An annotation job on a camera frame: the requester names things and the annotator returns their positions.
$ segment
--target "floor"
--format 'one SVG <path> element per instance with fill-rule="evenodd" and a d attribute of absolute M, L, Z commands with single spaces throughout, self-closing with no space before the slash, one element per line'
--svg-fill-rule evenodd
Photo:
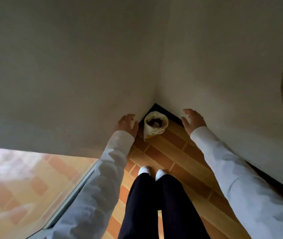
<path fill-rule="evenodd" d="M 158 169 L 166 169 L 183 183 L 211 239 L 250 238 L 224 198 L 201 151 L 181 126 L 169 120 L 166 131 L 147 142 L 143 141 L 142 128 L 140 128 L 128 155 L 128 163 L 120 188 L 120 199 L 103 239 L 118 237 L 129 189 L 142 166 L 150 166 L 152 176 L 155 176 Z M 160 211 L 158 212 L 158 228 L 159 238 L 162 239 L 164 235 Z"/>
<path fill-rule="evenodd" d="M 0 239 L 42 229 L 96 160 L 0 149 Z"/>

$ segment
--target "white plastic bag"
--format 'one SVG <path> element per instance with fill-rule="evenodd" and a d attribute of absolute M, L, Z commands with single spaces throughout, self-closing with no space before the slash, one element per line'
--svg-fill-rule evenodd
<path fill-rule="evenodd" d="M 160 112 L 150 112 L 144 119 L 144 140 L 152 138 L 157 134 L 162 134 L 168 127 L 168 118 Z"/>

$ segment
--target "leg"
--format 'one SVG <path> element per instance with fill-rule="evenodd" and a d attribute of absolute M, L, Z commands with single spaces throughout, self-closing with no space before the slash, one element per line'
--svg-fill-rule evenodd
<path fill-rule="evenodd" d="M 196 235 L 200 239 L 209 239 L 205 226 L 182 184 L 168 174 L 157 180 L 156 184 L 165 239 L 196 238 Z"/>
<path fill-rule="evenodd" d="M 140 174 L 128 195 L 125 216 L 118 239 L 159 239 L 155 180 Z"/>

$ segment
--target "white long-sleeve shirt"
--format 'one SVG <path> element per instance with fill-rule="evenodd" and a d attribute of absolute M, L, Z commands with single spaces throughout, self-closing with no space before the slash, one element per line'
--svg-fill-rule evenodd
<path fill-rule="evenodd" d="M 253 239 L 283 239 L 283 198 L 207 127 L 191 139 L 201 149 L 221 191 Z M 101 238 L 119 199 L 120 184 L 134 138 L 117 131 L 99 159 L 92 179 L 54 226 L 48 239 Z"/>

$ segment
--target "white shoe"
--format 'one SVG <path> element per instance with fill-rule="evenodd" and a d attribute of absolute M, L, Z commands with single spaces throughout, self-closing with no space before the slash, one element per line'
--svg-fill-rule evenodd
<path fill-rule="evenodd" d="M 150 175 L 150 171 L 149 168 L 147 166 L 143 166 L 139 169 L 138 175 L 142 174 L 142 173 L 147 173 Z"/>
<path fill-rule="evenodd" d="M 155 180 L 157 181 L 157 180 L 159 180 L 162 176 L 164 176 L 165 174 L 167 174 L 164 170 L 162 170 L 162 169 L 160 169 L 160 170 L 158 170 L 157 171 L 157 173 L 156 173 L 156 178 L 155 178 Z"/>

